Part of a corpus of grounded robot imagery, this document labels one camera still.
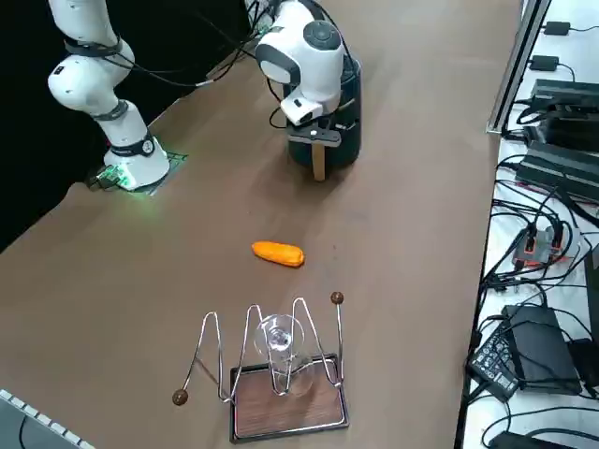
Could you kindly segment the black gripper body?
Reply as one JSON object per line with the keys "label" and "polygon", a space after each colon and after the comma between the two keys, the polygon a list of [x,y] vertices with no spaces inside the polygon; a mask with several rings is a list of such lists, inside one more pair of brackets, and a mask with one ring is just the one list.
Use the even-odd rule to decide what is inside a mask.
{"label": "black gripper body", "polygon": [[335,124],[337,123],[337,119],[339,118],[339,116],[348,107],[349,107],[349,102],[345,102],[344,104],[342,104],[338,108],[336,108],[333,112],[328,114],[326,116],[326,118],[324,119],[325,127],[334,127]]}

